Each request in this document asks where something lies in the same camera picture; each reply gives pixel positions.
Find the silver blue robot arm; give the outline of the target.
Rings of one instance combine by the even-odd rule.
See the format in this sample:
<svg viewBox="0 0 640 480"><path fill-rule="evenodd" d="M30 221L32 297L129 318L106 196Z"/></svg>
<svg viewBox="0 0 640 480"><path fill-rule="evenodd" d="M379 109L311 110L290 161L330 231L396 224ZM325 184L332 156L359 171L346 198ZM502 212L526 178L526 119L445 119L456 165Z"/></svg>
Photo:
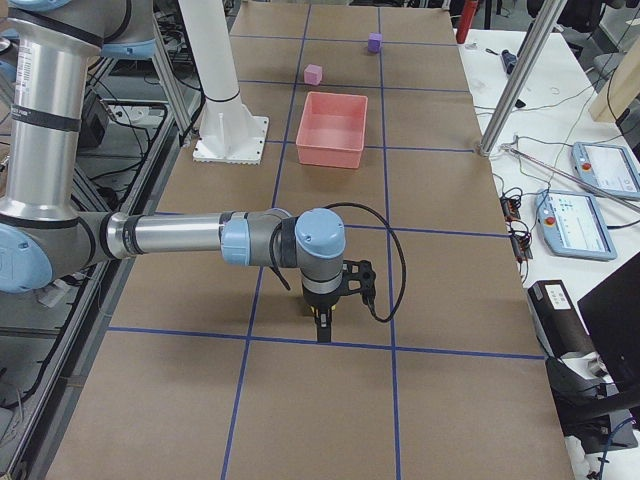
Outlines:
<svg viewBox="0 0 640 480"><path fill-rule="evenodd" d="M89 60L156 51L149 1L13 1L19 35L10 160L1 199L1 288L40 289L109 259L218 251L230 264L296 268L317 339L331 339L345 293L342 219L316 208L144 216L79 212L71 203Z"/></svg>

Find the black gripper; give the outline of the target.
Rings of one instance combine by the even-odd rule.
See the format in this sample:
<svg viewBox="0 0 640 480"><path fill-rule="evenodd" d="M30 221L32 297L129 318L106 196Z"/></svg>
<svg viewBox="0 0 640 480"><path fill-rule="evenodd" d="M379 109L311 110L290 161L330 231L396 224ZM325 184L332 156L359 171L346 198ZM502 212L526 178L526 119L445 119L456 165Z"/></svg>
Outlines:
<svg viewBox="0 0 640 480"><path fill-rule="evenodd" d="M337 293L318 294L304 291L303 298L316 316L316 334L318 343L330 343L332 340L332 310L339 302Z"/></svg>

